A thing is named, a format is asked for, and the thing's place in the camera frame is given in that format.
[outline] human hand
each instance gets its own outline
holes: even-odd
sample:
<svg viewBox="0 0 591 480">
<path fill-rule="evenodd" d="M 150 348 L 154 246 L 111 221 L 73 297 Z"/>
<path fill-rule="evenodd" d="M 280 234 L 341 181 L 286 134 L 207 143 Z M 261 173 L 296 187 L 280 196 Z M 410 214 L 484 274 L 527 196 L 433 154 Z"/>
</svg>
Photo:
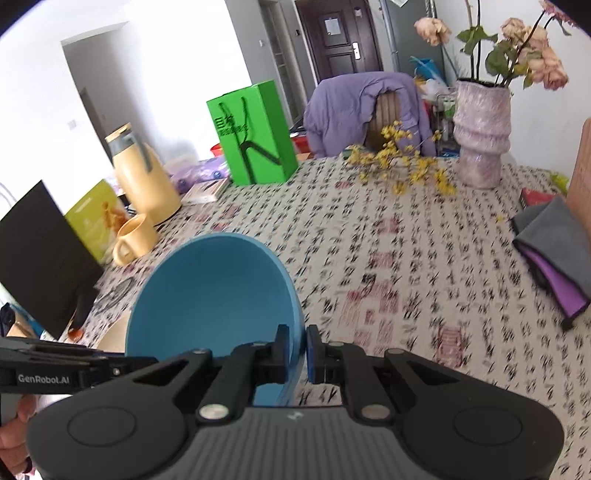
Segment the human hand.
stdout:
<svg viewBox="0 0 591 480">
<path fill-rule="evenodd" d="M 13 474 L 23 473 L 27 467 L 27 423 L 35 414 L 37 397 L 23 395 L 17 404 L 17 416 L 0 427 L 0 458 Z"/>
</svg>

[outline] table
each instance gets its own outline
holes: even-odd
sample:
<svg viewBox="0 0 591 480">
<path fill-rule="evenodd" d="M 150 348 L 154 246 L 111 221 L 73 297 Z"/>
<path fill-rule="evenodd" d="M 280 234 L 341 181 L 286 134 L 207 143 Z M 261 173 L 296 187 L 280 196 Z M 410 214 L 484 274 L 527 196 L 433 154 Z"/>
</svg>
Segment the table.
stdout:
<svg viewBox="0 0 591 480">
<path fill-rule="evenodd" d="M 503 168 L 497 189 L 458 185 L 450 197 L 417 186 L 396 198 L 330 158 L 305 162 L 287 184 L 231 187 L 218 203 L 183 207 L 146 257 L 106 270 L 102 292 L 135 284 L 119 303 L 98 302 L 82 343 L 95 345 L 129 312 L 176 247 L 208 232 L 244 233 L 277 253 L 325 341 L 371 355 L 399 346 L 540 401 L 566 434 L 553 478 L 591 479 L 591 320 L 563 334 L 560 312 L 511 243 L 521 188 L 550 191 L 548 172 Z M 340 395 L 303 378 L 294 402 L 332 405 Z"/>
</svg>

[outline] door lock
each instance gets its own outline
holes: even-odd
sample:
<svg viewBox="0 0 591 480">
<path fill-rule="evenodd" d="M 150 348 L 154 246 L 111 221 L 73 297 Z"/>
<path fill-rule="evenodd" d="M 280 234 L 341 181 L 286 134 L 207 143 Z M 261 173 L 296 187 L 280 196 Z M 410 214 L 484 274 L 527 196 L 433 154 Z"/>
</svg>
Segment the door lock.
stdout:
<svg viewBox="0 0 591 480">
<path fill-rule="evenodd" d="M 361 53 L 359 52 L 359 43 L 353 42 L 353 53 L 355 54 L 355 60 L 361 60 Z"/>
</svg>

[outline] green leaf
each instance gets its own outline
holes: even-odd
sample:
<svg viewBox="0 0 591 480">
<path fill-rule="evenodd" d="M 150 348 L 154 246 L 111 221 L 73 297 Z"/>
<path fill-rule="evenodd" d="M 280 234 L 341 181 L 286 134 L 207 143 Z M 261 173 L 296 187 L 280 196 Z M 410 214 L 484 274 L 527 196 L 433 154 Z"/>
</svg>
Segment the green leaf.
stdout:
<svg viewBox="0 0 591 480">
<path fill-rule="evenodd" d="M 496 46 L 499 47 L 505 55 L 507 55 L 509 60 L 515 61 L 517 59 L 517 50 L 509 40 L 501 40 L 498 44 L 496 44 Z"/>
<path fill-rule="evenodd" d="M 474 49 L 482 40 L 488 40 L 493 43 L 496 43 L 499 40 L 499 35 L 497 34 L 487 35 L 484 28 L 482 28 L 482 25 L 464 30 L 463 32 L 460 32 L 457 37 L 462 42 L 466 43 L 462 52 L 470 56 L 474 55 Z"/>
<path fill-rule="evenodd" d="M 572 37 L 573 34 L 569 31 L 567 31 L 563 25 L 563 21 L 561 18 L 556 18 L 554 17 L 554 19 L 558 22 L 558 25 L 560 25 L 560 28 L 562 28 L 562 33 L 566 36 L 566 37 Z"/>
<path fill-rule="evenodd" d="M 542 58 L 542 52 L 540 50 L 531 51 L 527 54 L 528 60 L 539 60 Z"/>
<path fill-rule="evenodd" d="M 513 68 L 513 73 L 515 74 L 515 77 L 521 77 L 522 75 L 527 75 L 529 69 L 530 68 L 526 64 L 518 63 Z"/>
<path fill-rule="evenodd" d="M 504 78 L 509 75 L 509 59 L 498 46 L 486 57 L 485 66 L 492 76 L 501 75 Z"/>
<path fill-rule="evenodd" d="M 457 35 L 457 39 L 461 40 L 462 42 L 466 43 L 468 40 L 470 40 L 472 36 L 472 30 L 468 29 L 468 30 L 464 30 L 460 33 L 458 33 Z"/>
</svg>

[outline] green paper bag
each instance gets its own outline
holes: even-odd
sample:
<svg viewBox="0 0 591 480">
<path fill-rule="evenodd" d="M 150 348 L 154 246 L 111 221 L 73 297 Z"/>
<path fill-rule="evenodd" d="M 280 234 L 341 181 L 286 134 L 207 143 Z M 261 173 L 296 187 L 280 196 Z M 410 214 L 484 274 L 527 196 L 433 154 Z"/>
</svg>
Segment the green paper bag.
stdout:
<svg viewBox="0 0 591 480">
<path fill-rule="evenodd" d="M 297 170 L 275 83 L 257 83 L 207 102 L 237 185 L 279 183 Z"/>
</svg>

